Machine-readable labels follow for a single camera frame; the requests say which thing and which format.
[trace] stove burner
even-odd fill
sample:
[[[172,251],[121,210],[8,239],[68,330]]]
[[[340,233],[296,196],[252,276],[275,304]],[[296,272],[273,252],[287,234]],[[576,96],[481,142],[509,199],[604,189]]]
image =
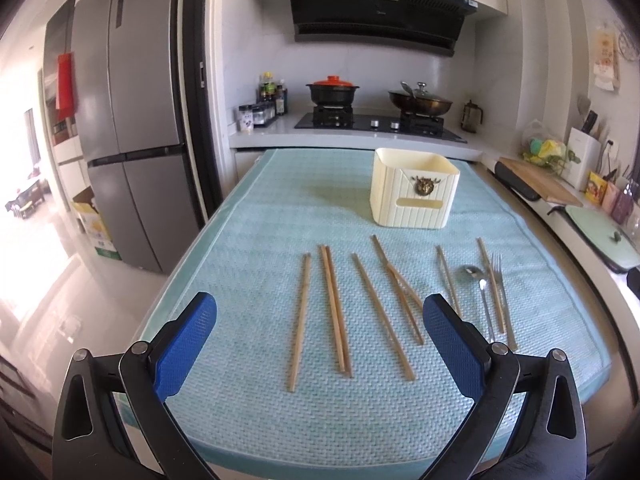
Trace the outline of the stove burner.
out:
[[[400,131],[405,134],[441,137],[444,131],[444,118],[402,112]]]
[[[353,108],[344,107],[314,107],[313,124],[316,127],[351,128],[353,126]]]

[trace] gas stove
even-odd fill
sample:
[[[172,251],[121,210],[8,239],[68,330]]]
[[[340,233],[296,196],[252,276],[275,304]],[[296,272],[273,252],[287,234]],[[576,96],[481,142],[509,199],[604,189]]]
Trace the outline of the gas stove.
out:
[[[354,114],[351,107],[314,108],[296,129],[355,130],[359,132],[403,134],[466,143],[444,127],[442,117],[420,116],[402,112],[400,117]]]

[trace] metal fork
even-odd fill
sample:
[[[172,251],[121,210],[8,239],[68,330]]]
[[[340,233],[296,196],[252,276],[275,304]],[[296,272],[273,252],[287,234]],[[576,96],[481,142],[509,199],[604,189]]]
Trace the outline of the metal fork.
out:
[[[500,253],[494,253],[491,255],[491,266],[494,268],[495,281],[498,288],[502,291],[504,321],[507,329],[507,346],[512,352],[515,352],[518,349],[518,344],[516,343],[516,336],[513,333],[513,326],[511,325],[511,314],[509,312],[509,303],[507,302],[507,290],[504,288],[504,280],[502,278],[502,255]]]

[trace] black range hood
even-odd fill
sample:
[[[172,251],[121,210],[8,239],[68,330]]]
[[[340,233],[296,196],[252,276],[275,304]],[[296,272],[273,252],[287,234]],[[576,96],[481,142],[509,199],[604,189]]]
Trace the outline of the black range hood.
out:
[[[359,41],[453,56],[473,0],[291,0],[296,41]]]

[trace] red pot lid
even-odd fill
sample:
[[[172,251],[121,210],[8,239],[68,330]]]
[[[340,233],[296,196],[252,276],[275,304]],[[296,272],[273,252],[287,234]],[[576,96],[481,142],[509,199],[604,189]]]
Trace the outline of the red pot lid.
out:
[[[353,83],[342,81],[339,75],[329,75],[324,81],[316,81],[314,85],[353,86]]]

